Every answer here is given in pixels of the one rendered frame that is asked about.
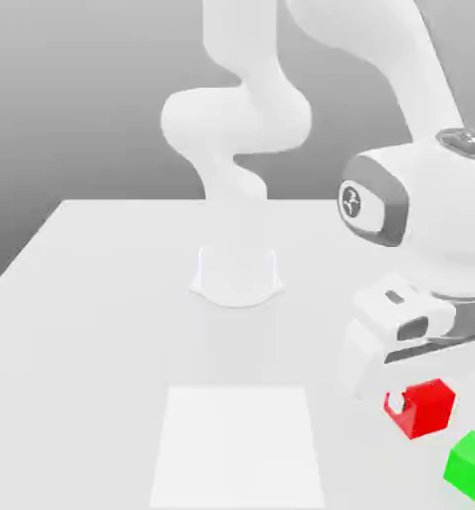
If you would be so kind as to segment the small red cube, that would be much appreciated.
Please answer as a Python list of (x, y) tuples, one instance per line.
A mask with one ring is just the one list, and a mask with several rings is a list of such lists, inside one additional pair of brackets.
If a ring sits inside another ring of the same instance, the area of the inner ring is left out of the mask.
[(447, 427), (456, 393), (442, 379), (410, 385), (401, 396), (401, 411), (395, 411), (391, 407), (390, 392), (384, 396), (383, 409), (408, 439)]

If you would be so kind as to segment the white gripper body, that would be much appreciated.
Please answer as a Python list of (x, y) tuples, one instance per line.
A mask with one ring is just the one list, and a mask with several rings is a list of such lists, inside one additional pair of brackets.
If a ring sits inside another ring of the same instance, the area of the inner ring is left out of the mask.
[(425, 343), (395, 350), (358, 320), (346, 328), (339, 357), (342, 392), (362, 400), (474, 371), (475, 335), (451, 345)]

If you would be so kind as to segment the small green cube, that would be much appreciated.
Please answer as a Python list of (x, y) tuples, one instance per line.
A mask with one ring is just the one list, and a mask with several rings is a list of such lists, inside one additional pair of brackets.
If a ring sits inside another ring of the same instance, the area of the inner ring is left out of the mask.
[(475, 430), (451, 447), (443, 479), (475, 502)]

